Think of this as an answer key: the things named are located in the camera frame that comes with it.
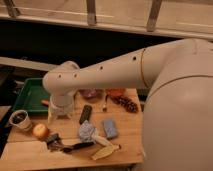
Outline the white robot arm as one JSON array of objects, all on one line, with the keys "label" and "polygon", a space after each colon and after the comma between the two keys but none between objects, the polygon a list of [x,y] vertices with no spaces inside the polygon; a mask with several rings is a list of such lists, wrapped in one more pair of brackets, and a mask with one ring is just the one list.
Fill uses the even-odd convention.
[{"label": "white robot arm", "polygon": [[134,88],[144,161],[130,171],[213,171],[213,41],[171,41],[85,68],[67,61],[43,86],[53,113],[68,111],[73,91]]}]

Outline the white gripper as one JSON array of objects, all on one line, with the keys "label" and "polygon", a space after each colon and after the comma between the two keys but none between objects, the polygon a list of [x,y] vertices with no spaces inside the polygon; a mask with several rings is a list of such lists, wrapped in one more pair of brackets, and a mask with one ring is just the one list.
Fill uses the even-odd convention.
[{"label": "white gripper", "polygon": [[73,95],[51,95],[48,124],[53,122],[53,116],[67,116],[72,119],[74,112],[74,96]]}]

